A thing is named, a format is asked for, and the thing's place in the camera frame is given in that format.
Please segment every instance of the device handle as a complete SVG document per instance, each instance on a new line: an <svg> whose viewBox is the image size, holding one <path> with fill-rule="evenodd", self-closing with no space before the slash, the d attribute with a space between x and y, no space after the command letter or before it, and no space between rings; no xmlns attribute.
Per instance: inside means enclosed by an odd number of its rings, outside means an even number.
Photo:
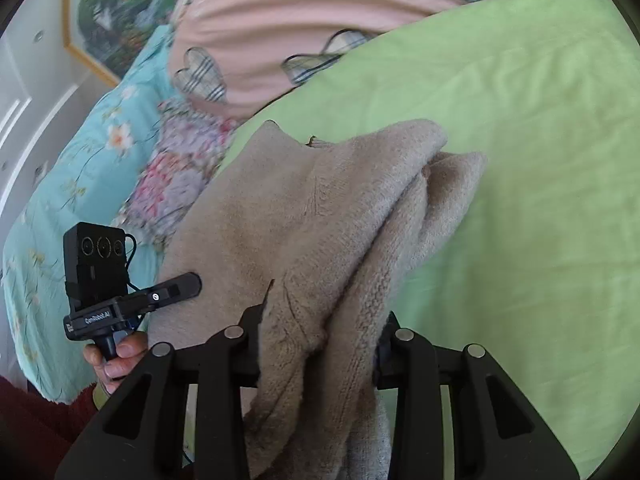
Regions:
<svg viewBox="0 0 640 480"><path fill-rule="evenodd" d="M95 345L100 349L102 357L106 361L111 361L118 357L116 352L116 342L113 340L113 335L104 335L94 338Z"/></svg>

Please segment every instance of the pink blanket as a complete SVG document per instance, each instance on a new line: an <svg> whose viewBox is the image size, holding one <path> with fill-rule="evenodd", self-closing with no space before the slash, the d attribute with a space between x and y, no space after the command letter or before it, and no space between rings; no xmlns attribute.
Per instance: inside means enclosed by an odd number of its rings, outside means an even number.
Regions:
<svg viewBox="0 0 640 480"><path fill-rule="evenodd" d="M377 35L474 1L186 0L170 76L196 108L244 120Z"/></svg>

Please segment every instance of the framed painting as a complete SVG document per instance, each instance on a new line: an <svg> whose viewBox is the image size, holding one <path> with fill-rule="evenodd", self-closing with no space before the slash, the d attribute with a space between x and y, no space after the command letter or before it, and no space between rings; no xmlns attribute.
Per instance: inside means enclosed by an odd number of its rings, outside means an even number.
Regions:
<svg viewBox="0 0 640 480"><path fill-rule="evenodd" d="M178 0L63 0L63 38L71 54L116 86Z"/></svg>

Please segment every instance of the pink floral cushion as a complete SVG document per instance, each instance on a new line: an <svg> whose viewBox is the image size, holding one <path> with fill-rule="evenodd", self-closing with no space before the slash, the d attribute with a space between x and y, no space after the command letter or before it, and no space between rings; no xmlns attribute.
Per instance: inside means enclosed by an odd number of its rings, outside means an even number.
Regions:
<svg viewBox="0 0 640 480"><path fill-rule="evenodd" d="M160 139L114 224L164 251L220 166L239 123L175 100L159 105Z"/></svg>

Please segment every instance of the white logo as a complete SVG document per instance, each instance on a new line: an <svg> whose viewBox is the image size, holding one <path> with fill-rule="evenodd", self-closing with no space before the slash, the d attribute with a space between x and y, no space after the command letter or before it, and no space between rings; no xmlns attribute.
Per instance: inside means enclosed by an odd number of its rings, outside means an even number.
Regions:
<svg viewBox="0 0 640 480"><path fill-rule="evenodd" d="M101 314L95 314L94 316L91 316L91 317L85 317L84 322L87 323L87 325L89 325L91 323L95 323L96 321L107 319L108 317L111 317L111 314L109 313L109 311L106 311L106 312L102 312Z"/></svg>

